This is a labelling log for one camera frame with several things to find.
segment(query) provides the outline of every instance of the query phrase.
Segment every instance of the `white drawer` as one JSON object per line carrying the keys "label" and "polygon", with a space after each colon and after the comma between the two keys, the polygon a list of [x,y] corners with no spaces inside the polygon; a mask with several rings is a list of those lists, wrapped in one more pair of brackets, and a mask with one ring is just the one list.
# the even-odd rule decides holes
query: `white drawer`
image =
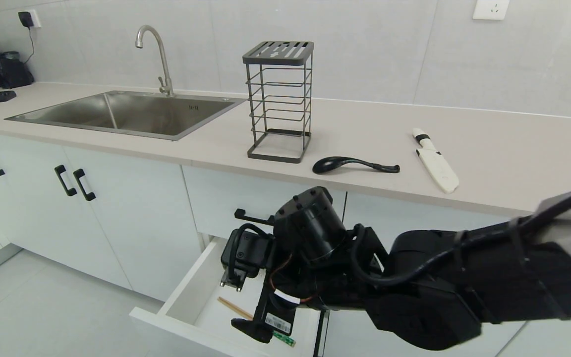
{"label": "white drawer", "polygon": [[[308,185],[267,180],[225,172],[182,167],[197,231],[226,238],[245,221],[234,217],[237,209],[249,217],[267,220]],[[329,190],[338,217],[343,216],[345,191]],[[272,227],[257,226],[269,233]]]}
{"label": "white drawer", "polygon": [[291,338],[294,347],[273,338],[259,343],[230,325],[240,318],[217,301],[223,297],[254,314],[263,274],[245,281],[244,289],[220,287],[224,268],[220,256],[226,240],[215,238],[195,262],[157,314],[135,308],[131,319],[155,357],[311,357],[320,312],[299,309]]}

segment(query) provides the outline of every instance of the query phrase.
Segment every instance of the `barcode label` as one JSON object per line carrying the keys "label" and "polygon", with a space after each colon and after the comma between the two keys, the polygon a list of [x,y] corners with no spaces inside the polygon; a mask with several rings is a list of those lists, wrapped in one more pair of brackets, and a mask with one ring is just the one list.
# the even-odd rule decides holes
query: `barcode label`
{"label": "barcode label", "polygon": [[268,325],[274,327],[274,328],[278,328],[279,330],[282,330],[286,334],[289,334],[290,329],[292,328],[292,325],[288,321],[285,321],[283,319],[279,319],[278,317],[276,317],[275,315],[272,315],[269,312],[266,314],[266,323]]}

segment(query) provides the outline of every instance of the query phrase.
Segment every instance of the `dish rack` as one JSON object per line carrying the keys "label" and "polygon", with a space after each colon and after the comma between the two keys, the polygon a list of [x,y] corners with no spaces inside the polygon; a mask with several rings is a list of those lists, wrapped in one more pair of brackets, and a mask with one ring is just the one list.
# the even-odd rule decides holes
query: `dish rack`
{"label": "dish rack", "polygon": [[[254,138],[249,158],[284,163],[303,160],[312,136],[313,50],[312,42],[264,41],[243,56]],[[294,144],[300,145],[300,153],[296,150],[289,157],[256,152],[269,136],[301,138],[300,144]]]}

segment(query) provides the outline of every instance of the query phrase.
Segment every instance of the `wall outlet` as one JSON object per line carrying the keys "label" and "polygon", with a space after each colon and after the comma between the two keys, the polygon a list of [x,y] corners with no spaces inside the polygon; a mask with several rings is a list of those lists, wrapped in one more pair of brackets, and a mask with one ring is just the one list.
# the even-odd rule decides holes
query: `wall outlet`
{"label": "wall outlet", "polygon": [[32,15],[32,22],[34,23],[34,27],[35,29],[38,29],[39,27],[41,27],[41,21],[39,21],[39,16],[37,14],[37,10],[23,10],[23,11],[27,11]]}
{"label": "wall outlet", "polygon": [[473,20],[503,20],[510,0],[477,0]]}

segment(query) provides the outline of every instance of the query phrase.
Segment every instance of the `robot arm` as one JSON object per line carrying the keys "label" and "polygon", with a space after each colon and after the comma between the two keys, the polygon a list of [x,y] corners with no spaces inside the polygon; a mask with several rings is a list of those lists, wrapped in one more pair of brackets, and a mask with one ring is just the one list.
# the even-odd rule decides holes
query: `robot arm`
{"label": "robot arm", "polygon": [[528,217],[473,231],[408,231],[387,253],[372,228],[347,230],[323,187],[278,210],[272,234],[233,231],[222,286],[265,269],[252,321],[231,324],[268,343],[290,335],[297,308],[365,310],[379,330],[445,350],[482,323],[571,318],[571,193]]}

